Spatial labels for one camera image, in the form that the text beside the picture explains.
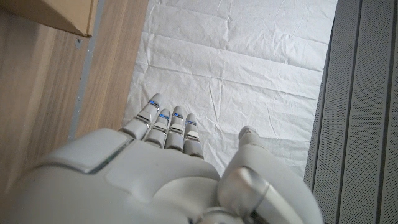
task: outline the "white paper backdrop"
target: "white paper backdrop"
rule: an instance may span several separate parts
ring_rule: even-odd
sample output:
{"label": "white paper backdrop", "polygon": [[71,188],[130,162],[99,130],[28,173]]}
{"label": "white paper backdrop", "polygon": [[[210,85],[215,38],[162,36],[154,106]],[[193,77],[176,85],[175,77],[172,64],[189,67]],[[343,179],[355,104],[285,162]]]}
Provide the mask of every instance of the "white paper backdrop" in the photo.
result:
{"label": "white paper backdrop", "polygon": [[149,0],[124,123],[155,93],[195,113],[222,174],[256,128],[303,177],[336,1]]}

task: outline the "floor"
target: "floor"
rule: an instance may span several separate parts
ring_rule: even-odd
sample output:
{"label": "floor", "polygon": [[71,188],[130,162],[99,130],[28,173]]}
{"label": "floor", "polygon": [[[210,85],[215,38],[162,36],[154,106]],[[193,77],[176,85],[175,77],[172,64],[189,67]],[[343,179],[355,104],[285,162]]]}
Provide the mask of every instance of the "floor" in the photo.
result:
{"label": "floor", "polygon": [[147,0],[98,8],[95,41],[0,9],[0,196],[69,139],[120,128]]}

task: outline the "brown cardboard box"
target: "brown cardboard box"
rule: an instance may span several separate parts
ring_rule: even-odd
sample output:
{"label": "brown cardboard box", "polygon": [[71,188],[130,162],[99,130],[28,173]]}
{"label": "brown cardboard box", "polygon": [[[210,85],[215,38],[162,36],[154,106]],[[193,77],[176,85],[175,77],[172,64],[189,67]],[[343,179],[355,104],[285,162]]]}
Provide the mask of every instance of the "brown cardboard box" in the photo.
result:
{"label": "brown cardboard box", "polygon": [[32,21],[91,37],[97,0],[0,0],[0,6]]}

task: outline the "gray metal panel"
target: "gray metal panel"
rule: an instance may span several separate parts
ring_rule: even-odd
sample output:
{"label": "gray metal panel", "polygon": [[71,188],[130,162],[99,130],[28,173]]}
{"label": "gray metal panel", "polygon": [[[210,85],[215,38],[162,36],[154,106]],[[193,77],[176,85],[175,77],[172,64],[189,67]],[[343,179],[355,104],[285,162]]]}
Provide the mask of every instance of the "gray metal panel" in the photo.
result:
{"label": "gray metal panel", "polygon": [[398,35],[395,39],[390,113],[384,164],[380,223],[398,222]]}
{"label": "gray metal panel", "polygon": [[331,44],[329,44],[328,52],[326,54],[326,61],[322,75],[321,87],[319,91],[317,110],[315,112],[315,117],[313,121],[310,149],[308,151],[307,165],[305,166],[305,173],[304,173],[304,182],[311,189],[311,191],[313,191],[313,183],[315,180],[315,168],[317,167],[319,135],[320,135],[320,129],[321,129],[320,127],[322,121],[323,99],[325,97],[326,78],[328,76],[330,46]]}
{"label": "gray metal panel", "polygon": [[324,221],[336,223],[351,103],[360,1],[339,1],[331,41],[325,105],[313,193]]}
{"label": "gray metal panel", "polygon": [[393,1],[363,2],[340,223],[377,222],[394,20]]}

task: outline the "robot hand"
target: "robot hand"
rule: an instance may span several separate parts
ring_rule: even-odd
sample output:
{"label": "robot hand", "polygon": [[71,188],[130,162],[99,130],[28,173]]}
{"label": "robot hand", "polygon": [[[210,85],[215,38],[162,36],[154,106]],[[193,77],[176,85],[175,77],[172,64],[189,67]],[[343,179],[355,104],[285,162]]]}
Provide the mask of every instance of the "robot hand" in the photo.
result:
{"label": "robot hand", "polygon": [[203,160],[195,115],[156,94],[120,131],[100,129],[29,169],[0,223],[321,224],[304,182],[250,127],[220,179]]}

